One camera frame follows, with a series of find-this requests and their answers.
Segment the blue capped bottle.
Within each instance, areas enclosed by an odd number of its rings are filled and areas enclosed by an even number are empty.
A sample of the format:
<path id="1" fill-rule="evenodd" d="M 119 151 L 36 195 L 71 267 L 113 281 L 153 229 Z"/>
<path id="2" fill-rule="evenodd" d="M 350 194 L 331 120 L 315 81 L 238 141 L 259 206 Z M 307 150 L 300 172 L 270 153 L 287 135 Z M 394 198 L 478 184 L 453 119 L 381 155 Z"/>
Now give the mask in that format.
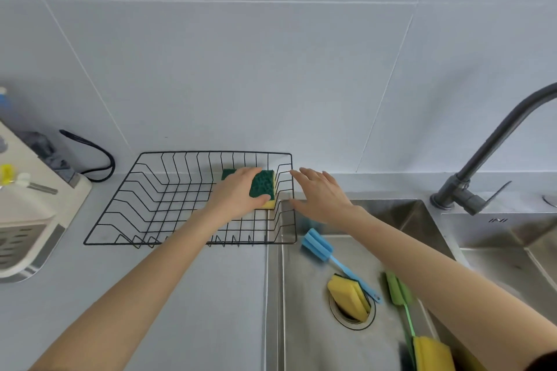
<path id="1" fill-rule="evenodd" d="M 18 112 L 3 86 L 0 86 L 0 121 L 14 133 L 18 129 Z"/>

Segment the black sleeve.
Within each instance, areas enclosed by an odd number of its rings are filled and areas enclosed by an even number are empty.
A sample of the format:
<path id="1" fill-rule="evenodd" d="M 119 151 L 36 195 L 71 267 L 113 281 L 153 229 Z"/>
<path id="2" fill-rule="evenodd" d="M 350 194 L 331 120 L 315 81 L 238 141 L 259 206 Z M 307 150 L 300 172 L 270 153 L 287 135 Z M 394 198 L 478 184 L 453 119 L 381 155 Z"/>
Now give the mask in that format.
<path id="1" fill-rule="evenodd" d="M 557 371 L 557 350 L 536 358 L 524 371 Z"/>

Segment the green sponge bottle brush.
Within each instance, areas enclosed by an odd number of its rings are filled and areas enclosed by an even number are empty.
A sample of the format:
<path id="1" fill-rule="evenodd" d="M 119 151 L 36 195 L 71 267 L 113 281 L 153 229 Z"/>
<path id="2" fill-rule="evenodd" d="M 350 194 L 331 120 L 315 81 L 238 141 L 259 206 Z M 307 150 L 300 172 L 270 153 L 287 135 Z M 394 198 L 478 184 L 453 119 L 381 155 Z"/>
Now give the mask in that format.
<path id="1" fill-rule="evenodd" d="M 403 283 L 391 270 L 386 270 L 386 282 L 393 305 L 403 307 L 412 338 L 416 336 L 409 306 L 414 301 L 414 296 L 409 287 Z"/>

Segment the round sink drain strainer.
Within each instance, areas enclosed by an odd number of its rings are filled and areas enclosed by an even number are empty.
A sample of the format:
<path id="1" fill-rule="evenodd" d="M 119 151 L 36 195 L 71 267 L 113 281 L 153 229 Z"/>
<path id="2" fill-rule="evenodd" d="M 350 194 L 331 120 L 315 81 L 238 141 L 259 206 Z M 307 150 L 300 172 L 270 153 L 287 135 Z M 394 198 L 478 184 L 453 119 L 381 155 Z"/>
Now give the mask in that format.
<path id="1" fill-rule="evenodd" d="M 335 318 L 335 320 L 345 328 L 357 332 L 364 331 L 370 328 L 375 323 L 377 318 L 377 302 L 372 297 L 370 297 L 369 294 L 365 292 L 365 290 L 362 289 L 362 292 L 364 298 L 370 305 L 370 313 L 368 314 L 368 317 L 364 321 L 352 317 L 345 310 L 343 310 L 339 306 L 339 304 L 335 301 L 334 297 L 332 296 L 332 293 L 328 289 L 329 309 L 333 317 Z"/>

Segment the dark grey kitchen faucet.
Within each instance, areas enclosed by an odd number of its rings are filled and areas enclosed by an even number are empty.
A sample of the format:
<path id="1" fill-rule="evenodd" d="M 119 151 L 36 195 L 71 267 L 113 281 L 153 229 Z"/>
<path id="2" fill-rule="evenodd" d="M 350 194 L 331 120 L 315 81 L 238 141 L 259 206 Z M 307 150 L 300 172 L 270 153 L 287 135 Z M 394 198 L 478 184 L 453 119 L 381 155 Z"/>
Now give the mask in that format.
<path id="1" fill-rule="evenodd" d="M 511 181 L 506 182 L 489 199 L 485 200 L 469 190 L 472 176 L 533 111 L 554 99 L 557 99 L 557 82 L 533 92 L 516 105 L 461 170 L 451 175 L 442 187 L 430 196 L 429 201 L 432 206 L 448 211 L 453 208 L 454 204 L 457 204 L 471 216 L 485 209 L 497 195 L 511 184 Z"/>

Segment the yellow sponge with dark edge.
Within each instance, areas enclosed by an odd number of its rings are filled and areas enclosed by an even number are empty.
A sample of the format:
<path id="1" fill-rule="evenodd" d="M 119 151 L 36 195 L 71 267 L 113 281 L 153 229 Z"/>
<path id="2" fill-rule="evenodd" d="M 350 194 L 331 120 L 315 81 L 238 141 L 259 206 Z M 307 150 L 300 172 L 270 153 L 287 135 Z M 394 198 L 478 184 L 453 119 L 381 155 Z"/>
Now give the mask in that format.
<path id="1" fill-rule="evenodd" d="M 326 286 L 335 304 L 346 317 L 356 323 L 365 323 L 368 320 L 372 305 L 357 281 L 334 274 Z"/>

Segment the white and metal small tool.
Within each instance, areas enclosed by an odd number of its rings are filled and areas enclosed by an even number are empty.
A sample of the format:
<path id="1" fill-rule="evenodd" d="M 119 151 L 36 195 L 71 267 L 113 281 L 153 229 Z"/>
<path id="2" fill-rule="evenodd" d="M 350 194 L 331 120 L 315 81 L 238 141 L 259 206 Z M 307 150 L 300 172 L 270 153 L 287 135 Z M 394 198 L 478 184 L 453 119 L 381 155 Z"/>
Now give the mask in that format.
<path id="1" fill-rule="evenodd" d="M 13 181 L 13 183 L 15 185 L 18 185 L 20 187 L 23 188 L 27 188 L 27 189 L 31 189 L 31 190 L 35 190 L 35 191 L 39 191 L 42 193 L 47 193 L 47 194 L 58 194 L 59 190 L 46 186 L 46 185 L 40 185 L 38 183 L 34 183 L 31 180 L 31 175 L 29 173 L 26 172 L 22 172 L 22 173 L 18 173 L 18 175 L 15 177 L 15 180 Z"/>

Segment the stainless steel sink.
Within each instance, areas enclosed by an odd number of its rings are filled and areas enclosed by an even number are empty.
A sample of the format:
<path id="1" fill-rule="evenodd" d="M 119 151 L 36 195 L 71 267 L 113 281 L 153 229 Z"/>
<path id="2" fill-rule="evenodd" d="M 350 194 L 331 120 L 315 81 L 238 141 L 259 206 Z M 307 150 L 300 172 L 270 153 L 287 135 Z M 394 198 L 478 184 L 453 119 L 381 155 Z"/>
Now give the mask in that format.
<path id="1" fill-rule="evenodd" d="M 557 208 L 536 194 L 508 193 L 482 213 L 442 211 L 427 194 L 350 193 L 380 220 L 473 269 L 557 325 Z M 410 371 L 403 307 L 389 298 L 384 266 L 357 241 L 295 212 L 297 241 L 267 250 L 266 362 L 273 371 Z M 340 325 L 326 284 L 339 270 L 302 247 L 315 228 L 334 256 L 384 298 L 364 331 Z"/>

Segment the blue sponge bottle brush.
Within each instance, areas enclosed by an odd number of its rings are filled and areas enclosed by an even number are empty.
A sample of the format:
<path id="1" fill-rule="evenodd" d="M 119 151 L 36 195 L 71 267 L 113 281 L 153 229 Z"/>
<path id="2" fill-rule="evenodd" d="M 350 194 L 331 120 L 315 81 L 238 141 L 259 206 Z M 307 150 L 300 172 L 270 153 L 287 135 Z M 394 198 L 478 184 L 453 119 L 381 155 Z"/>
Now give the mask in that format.
<path id="1" fill-rule="evenodd" d="M 373 299 L 373 301 L 377 304 L 383 303 L 383 297 L 379 295 L 375 290 L 373 290 L 363 279 L 361 279 L 357 274 L 352 272 L 347 266 L 342 264 L 338 259 L 336 259 L 333 255 L 334 248 L 333 246 L 319 233 L 316 229 L 310 228 L 310 230 L 304 235 L 302 240 L 302 246 L 307 248 L 314 256 L 320 259 L 322 262 L 333 263 L 342 273 L 356 281 L 363 292 Z"/>

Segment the person's right forearm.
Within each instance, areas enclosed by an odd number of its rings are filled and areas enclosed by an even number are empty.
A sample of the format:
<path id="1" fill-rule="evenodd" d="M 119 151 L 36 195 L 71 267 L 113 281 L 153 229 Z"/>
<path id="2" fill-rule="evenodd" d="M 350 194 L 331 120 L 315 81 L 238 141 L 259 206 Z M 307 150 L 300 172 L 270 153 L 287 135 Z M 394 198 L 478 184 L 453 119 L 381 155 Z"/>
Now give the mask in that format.
<path id="1" fill-rule="evenodd" d="M 399 277 L 488 371 L 557 350 L 557 326 L 484 276 L 355 206 L 332 224 Z"/>

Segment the green and yellow scrub sponge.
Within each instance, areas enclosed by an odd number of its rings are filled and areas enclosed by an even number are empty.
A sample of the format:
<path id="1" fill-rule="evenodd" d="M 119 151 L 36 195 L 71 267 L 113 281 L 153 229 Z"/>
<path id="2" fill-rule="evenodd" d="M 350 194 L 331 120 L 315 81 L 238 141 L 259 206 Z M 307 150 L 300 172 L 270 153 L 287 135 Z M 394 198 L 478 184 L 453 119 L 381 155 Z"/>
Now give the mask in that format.
<path id="1" fill-rule="evenodd" d="M 269 199 L 261 206 L 252 208 L 251 211 L 273 210 L 276 205 L 275 172 L 273 170 L 262 170 L 252 179 L 249 196 L 256 199 L 262 195 L 268 195 Z"/>

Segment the white countertop appliance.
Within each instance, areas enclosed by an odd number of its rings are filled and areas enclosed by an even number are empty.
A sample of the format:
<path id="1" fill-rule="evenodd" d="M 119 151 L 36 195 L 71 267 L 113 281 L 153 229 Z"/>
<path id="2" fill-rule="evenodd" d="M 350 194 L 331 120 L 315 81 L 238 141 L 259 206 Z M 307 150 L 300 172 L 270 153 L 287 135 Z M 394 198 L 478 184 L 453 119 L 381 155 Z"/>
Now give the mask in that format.
<path id="1" fill-rule="evenodd" d="M 78 173 L 66 182 L 1 121 L 0 164 L 59 190 L 52 195 L 14 183 L 0 187 L 0 283 L 16 283 L 43 267 L 93 185 Z"/>

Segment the person's left forearm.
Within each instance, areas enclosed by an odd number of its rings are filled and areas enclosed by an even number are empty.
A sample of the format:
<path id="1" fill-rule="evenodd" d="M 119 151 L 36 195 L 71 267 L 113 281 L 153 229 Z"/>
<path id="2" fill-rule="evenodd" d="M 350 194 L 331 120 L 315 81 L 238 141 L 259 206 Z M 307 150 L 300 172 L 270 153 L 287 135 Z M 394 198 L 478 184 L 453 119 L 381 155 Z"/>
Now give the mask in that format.
<path id="1" fill-rule="evenodd" d="M 28 371 L 123 371 L 210 236 L 238 213 L 196 212 L 78 317 Z"/>

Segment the person's right hand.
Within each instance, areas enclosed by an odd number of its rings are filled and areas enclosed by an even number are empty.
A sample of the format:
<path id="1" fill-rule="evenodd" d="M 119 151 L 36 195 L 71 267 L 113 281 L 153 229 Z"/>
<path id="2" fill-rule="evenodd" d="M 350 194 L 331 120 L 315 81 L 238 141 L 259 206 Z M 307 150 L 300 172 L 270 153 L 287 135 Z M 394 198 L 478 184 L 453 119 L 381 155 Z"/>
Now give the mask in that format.
<path id="1" fill-rule="evenodd" d="M 290 175 L 300 185 L 300 171 L 291 170 Z M 300 186 L 308 204 L 308 215 L 305 217 L 323 224 L 336 224 L 355 206 L 342 189 L 331 190 L 327 186 Z"/>

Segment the person's left hand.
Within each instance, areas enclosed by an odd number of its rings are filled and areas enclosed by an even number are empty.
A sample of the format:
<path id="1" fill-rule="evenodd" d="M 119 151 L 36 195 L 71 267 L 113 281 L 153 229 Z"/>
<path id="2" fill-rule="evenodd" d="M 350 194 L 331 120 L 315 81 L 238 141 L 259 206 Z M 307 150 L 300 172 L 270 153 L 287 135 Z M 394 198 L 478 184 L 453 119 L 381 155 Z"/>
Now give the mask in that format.
<path id="1" fill-rule="evenodd" d="M 203 209 L 216 229 L 251 211 L 245 209 L 253 177 L 261 168 L 241 168 L 216 185 Z"/>

